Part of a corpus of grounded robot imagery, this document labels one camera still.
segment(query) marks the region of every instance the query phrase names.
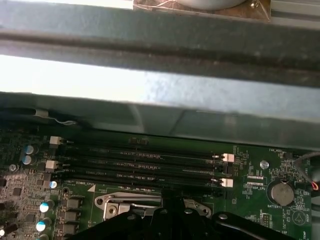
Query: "metal frame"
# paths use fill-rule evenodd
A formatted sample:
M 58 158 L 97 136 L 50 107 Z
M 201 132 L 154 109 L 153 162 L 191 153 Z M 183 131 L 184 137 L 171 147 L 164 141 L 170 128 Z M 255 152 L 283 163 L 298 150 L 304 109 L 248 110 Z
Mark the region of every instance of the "metal frame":
M 77 51 L 89 47 L 143 54 L 138 62 L 123 57 L 124 66 L 119 67 L 320 85 L 320 75 L 314 72 L 320 69 L 320 32 L 314 30 L 220 18 L 15 1 L 0 2 L 0 24 L 2 40 L 45 43 L 47 47 L 48 44 L 50 47 L 64 45 L 64 48 L 77 47 Z M 8 53 L 2 47 L 0 54 L 3 53 L 23 55 Z M 55 60 L 68 58 L 64 55 Z M 168 58 L 174 62 L 170 66 L 166 64 Z M 78 61 L 87 63 L 90 59 L 85 54 L 81 59 L 71 59 L 71 62 Z M 186 64 L 193 66 L 192 69 L 185 67 Z
M 18 1 L 0 25 L 1 107 L 100 113 L 87 98 L 133 109 L 108 130 L 319 149 L 319 31 Z

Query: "silver surface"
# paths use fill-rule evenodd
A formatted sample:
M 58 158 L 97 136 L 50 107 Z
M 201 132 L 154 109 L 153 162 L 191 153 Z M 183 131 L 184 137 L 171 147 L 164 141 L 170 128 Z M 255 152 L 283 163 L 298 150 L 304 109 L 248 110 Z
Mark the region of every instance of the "silver surface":
M 178 3 L 194 9 L 219 10 L 228 9 L 246 0 L 176 0 Z
M 228 219 L 228 216 L 225 215 L 225 214 L 220 214 L 219 218 L 222 219 L 222 220 L 226 220 L 226 219 Z
M 271 0 L 274 24 L 320 29 L 320 0 Z
M 136 204 L 134 202 L 156 202 L 160 204 L 160 201 L 160 196 L 130 192 L 114 192 L 98 196 L 94 199 L 95 206 L 103 210 L 103 221 L 128 212 L 131 208 L 145 209 L 145 216 L 152 215 L 159 207 L 154 205 Z M 206 216 L 207 218 L 211 217 L 212 210 L 209 207 L 196 202 L 193 199 L 183 199 L 183 201 L 184 206 L 187 208 L 187 212 L 192 213 L 191 209 L 195 209 L 202 216 Z
M 271 197 L 280 206 L 287 206 L 295 199 L 295 193 L 289 184 L 281 182 L 271 189 Z
M 319 88 L 7 55 L 0 63 L 1 108 L 50 109 L 103 130 L 320 149 Z
M 0 55 L 1 91 L 318 123 L 320 90 Z
M 265 169 L 268 169 L 269 168 L 269 163 L 266 161 L 266 160 L 262 160 L 260 162 L 260 167 L 265 170 Z

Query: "cable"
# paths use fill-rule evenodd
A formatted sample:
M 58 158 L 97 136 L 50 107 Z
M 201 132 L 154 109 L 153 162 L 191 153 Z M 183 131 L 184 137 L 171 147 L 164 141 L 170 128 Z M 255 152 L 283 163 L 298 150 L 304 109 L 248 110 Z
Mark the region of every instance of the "cable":
M 319 190 L 319 186 L 318 184 L 316 184 L 314 181 L 311 183 L 312 185 L 312 189 L 315 190 L 315 191 L 318 191 Z
M 54 117 L 49 117 L 49 116 L 40 116 L 40 115 L 35 115 L 39 118 L 42 119 L 51 119 L 51 120 L 55 120 L 58 124 L 62 124 L 65 126 L 71 126 L 71 125 L 76 125 L 77 122 L 76 121 L 72 121 L 72 120 L 67 120 L 67 121 L 59 121 L 58 119 L 54 118 Z
M 311 183 L 312 185 L 312 189 L 315 191 L 319 190 L 319 186 L 316 182 L 314 182 L 312 180 L 312 178 L 306 173 L 306 171 L 302 168 L 302 163 L 304 160 L 309 159 L 309 158 L 313 158 L 313 157 L 317 157 L 320 156 L 320 151 L 314 151 L 314 152 L 310 152 L 307 154 L 304 154 L 300 157 L 298 157 L 295 161 L 294 161 L 294 166 L 296 168 L 296 170 L 304 177 L 304 179 L 306 181 L 308 181 L 309 183 Z

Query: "electronic component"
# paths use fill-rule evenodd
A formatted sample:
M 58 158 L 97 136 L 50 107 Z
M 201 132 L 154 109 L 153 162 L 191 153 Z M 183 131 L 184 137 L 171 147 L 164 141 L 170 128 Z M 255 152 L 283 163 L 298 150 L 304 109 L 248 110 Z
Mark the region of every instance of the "electronic component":
M 38 186 L 42 186 L 44 184 L 44 181 L 41 179 L 38 179 L 35 184 Z
M 4 178 L 0 178 L 0 187 L 5 187 L 7 185 L 7 180 Z
M 49 184 L 49 187 L 51 189 L 55 189 L 57 186 L 58 186 L 58 183 L 56 181 L 51 181 L 50 184 Z
M 69 198 L 66 203 L 66 207 L 68 209 L 77 209 L 80 207 L 80 200 L 77 198 Z
M 37 237 L 35 240 L 49 240 L 48 235 L 42 234 L 39 237 Z
M 295 168 L 297 156 L 285 149 L 118 132 L 96 139 L 90 130 L 53 148 L 50 136 L 38 135 L 46 131 L 3 131 L 0 139 L 8 136 L 11 145 L 0 142 L 0 218 L 19 228 L 6 240 L 66 240 L 126 211 L 148 219 L 161 205 L 162 189 L 182 190 L 185 208 L 201 216 L 232 212 L 295 239 L 311 239 L 310 183 Z M 35 157 L 25 153 L 33 145 L 41 146 L 35 164 L 22 163 L 26 155 Z M 301 168 L 311 175 L 309 163 Z M 291 187 L 287 194 L 279 190 L 283 185 Z M 52 221 L 48 228 L 44 216 Z M 292 231 L 297 225 L 302 228 Z
M 43 232 L 45 229 L 47 229 L 48 227 L 50 227 L 50 225 L 52 224 L 52 221 L 50 218 L 46 217 L 44 219 L 42 219 L 41 221 L 39 221 L 36 226 L 35 229 L 38 232 Z
M 52 200 L 45 201 L 40 204 L 39 210 L 41 213 L 46 213 L 55 206 L 55 202 Z
M 28 145 L 24 148 L 24 153 L 27 155 L 37 154 L 39 152 L 39 148 L 36 145 Z
M 24 165 L 34 165 L 36 162 L 37 162 L 37 158 L 35 156 L 25 155 L 22 158 L 22 163 Z
M 279 182 L 272 186 L 270 196 L 280 206 L 288 206 L 294 201 L 295 192 L 288 183 Z
M 20 195 L 21 195 L 21 192 L 22 192 L 22 189 L 19 188 L 19 187 L 16 187 L 16 188 L 13 189 L 12 195 L 13 195 L 13 196 L 20 196 Z
M 78 213 L 75 211 L 63 211 L 59 216 L 64 218 L 66 222 L 74 222 L 78 220 Z
M 0 237 L 5 237 L 9 235 L 10 233 L 13 233 L 14 231 L 18 230 L 18 225 L 15 223 L 9 224 L 8 226 L 4 227 L 3 229 L 0 229 Z
M 6 204 L 4 202 L 0 203 L 0 211 L 3 211 L 6 209 Z
M 57 228 L 62 231 L 63 235 L 75 234 L 77 225 L 76 224 L 58 224 Z
M 54 172 L 58 168 L 58 161 L 47 160 L 45 163 L 45 171 L 46 172 Z
M 52 144 L 52 145 L 60 145 L 62 143 L 62 137 L 60 137 L 60 136 L 51 136 L 49 143 Z
M 36 221 L 36 215 L 34 214 L 28 214 L 26 217 L 25 217 L 25 221 L 28 222 L 28 223 L 34 223 Z
M 223 156 L 222 160 L 224 162 L 233 163 L 235 161 L 235 155 L 234 154 L 224 153 L 222 156 Z
M 44 170 L 46 170 L 46 163 L 45 162 L 38 163 L 36 169 L 40 172 L 43 172 Z
M 232 175 L 234 172 L 234 166 L 232 162 L 227 162 L 226 165 L 224 166 L 224 171 L 225 174 Z
M 224 199 L 231 200 L 233 198 L 234 193 L 232 191 L 225 191 L 224 192 Z
M 222 178 L 222 187 L 226 187 L 226 188 L 233 188 L 234 186 L 234 180 L 233 179 L 229 179 L 229 178 Z

